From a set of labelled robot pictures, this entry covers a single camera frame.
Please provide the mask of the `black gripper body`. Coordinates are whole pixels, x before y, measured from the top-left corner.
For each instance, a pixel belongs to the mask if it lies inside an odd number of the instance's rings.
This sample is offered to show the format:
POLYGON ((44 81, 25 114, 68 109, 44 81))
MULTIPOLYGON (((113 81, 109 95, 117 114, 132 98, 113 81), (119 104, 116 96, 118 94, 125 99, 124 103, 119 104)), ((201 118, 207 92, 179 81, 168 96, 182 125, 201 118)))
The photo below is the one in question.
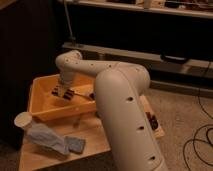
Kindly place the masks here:
POLYGON ((59 85, 53 88, 51 94, 66 100, 71 100, 74 96, 74 92, 72 90, 62 88, 59 85))

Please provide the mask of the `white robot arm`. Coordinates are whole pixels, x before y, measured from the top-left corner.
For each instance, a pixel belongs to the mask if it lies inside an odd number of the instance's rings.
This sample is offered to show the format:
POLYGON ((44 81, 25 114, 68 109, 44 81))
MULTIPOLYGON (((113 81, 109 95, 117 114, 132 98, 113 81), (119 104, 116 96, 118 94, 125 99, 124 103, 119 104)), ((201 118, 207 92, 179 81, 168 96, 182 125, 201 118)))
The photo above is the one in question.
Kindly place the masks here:
POLYGON ((119 171, 169 171, 140 96, 150 85, 147 69, 120 61, 84 60, 73 50, 56 57, 58 93, 79 72, 93 76, 97 111, 119 171))

